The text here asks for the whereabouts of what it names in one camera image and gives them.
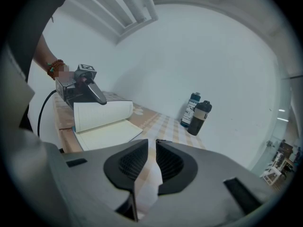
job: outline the white paper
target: white paper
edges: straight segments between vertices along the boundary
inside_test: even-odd
[[[133,113],[132,101],[109,101],[98,103],[74,103],[76,132],[90,130],[129,118]]]
[[[94,150],[127,143],[142,132],[128,120],[121,120],[91,130],[75,132],[82,149]]]

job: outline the water bottle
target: water bottle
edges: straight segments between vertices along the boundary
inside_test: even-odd
[[[184,116],[180,122],[182,126],[186,128],[189,126],[194,115],[194,108],[199,103],[200,99],[201,99],[200,93],[192,93],[190,100],[188,101]]]
[[[209,101],[199,103],[194,108],[194,116],[187,129],[188,133],[197,135],[204,124],[208,113],[211,111],[212,105]]]

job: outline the white page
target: white page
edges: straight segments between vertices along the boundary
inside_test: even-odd
[[[127,143],[141,132],[142,129],[128,120],[121,120],[91,130],[74,132],[74,134],[82,149],[86,151]]]
[[[132,101],[109,101],[106,105],[98,103],[74,103],[76,132],[127,119],[132,113]]]

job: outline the table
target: table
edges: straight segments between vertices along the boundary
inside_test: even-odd
[[[115,93],[103,92],[107,101],[124,100]],[[65,153],[81,152],[72,126],[74,126],[73,111],[55,93],[53,96],[55,126]],[[157,113],[134,103],[134,113],[128,119],[143,131],[133,140],[148,139],[149,153],[147,162],[135,181],[135,198],[138,217],[145,215],[158,199],[158,186],[162,184],[161,171],[156,163],[156,139],[169,140],[192,147],[205,149],[201,139],[187,132],[179,121]]]
[[[286,166],[286,164],[289,164],[292,168],[294,168],[294,163],[291,160],[289,160],[288,158],[285,157],[278,170],[282,171],[283,168]]]
[[[272,186],[277,180],[278,178],[280,177],[281,175],[281,172],[275,168],[274,166],[272,166],[268,172],[266,173],[266,175],[263,176],[263,179],[266,181],[266,183],[269,185],[269,186]]]

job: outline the white wall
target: white wall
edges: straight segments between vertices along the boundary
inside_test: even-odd
[[[290,146],[294,146],[298,138],[299,136],[297,133],[296,126],[294,125],[293,122],[289,121],[284,135],[285,142]]]
[[[286,77],[303,73],[303,58],[296,34],[272,0],[155,0],[155,3],[192,4],[226,14],[252,29],[267,42],[287,70],[289,75]],[[301,119],[303,114],[300,109],[303,104],[298,100],[302,98],[301,91],[298,92],[292,98],[292,107],[296,117]],[[297,121],[297,124],[300,132],[301,121]]]
[[[303,124],[303,97],[302,97],[303,78],[291,79],[290,85],[292,88],[291,105],[296,118],[296,124],[298,127],[299,136],[301,137],[302,136],[301,133],[303,131],[303,125],[302,125]]]
[[[279,61],[279,74],[283,79],[279,81],[279,93],[277,94],[277,105],[279,104],[279,109],[284,110],[277,111],[276,116],[274,117],[274,126],[272,130],[272,134],[267,140],[270,140],[274,143],[275,147],[267,147],[266,142],[259,148],[257,151],[254,160],[251,162],[249,169],[251,169],[252,173],[257,176],[260,176],[264,170],[268,167],[268,164],[271,162],[274,157],[281,141],[284,139],[285,132],[287,129],[288,122],[279,120],[277,118],[288,120],[291,115],[291,89],[290,89],[290,81],[285,79],[287,77],[287,72],[285,70],[285,66]]]
[[[277,110],[276,57],[268,46],[237,21],[194,6],[158,5],[159,20],[117,47],[95,30],[56,12],[45,30],[46,41],[73,69],[97,67],[96,82],[134,102],[180,118],[192,92],[213,109],[199,136],[207,149],[225,154],[245,167],[272,131]],[[32,66],[29,84],[36,91],[31,123],[54,88]],[[41,121],[41,138],[57,143],[51,105]]]
[[[113,90],[178,119],[190,94],[200,92],[213,105],[199,134],[206,148],[247,167],[269,138],[278,107],[275,55],[220,13],[187,5],[156,10],[157,22],[117,46]]]

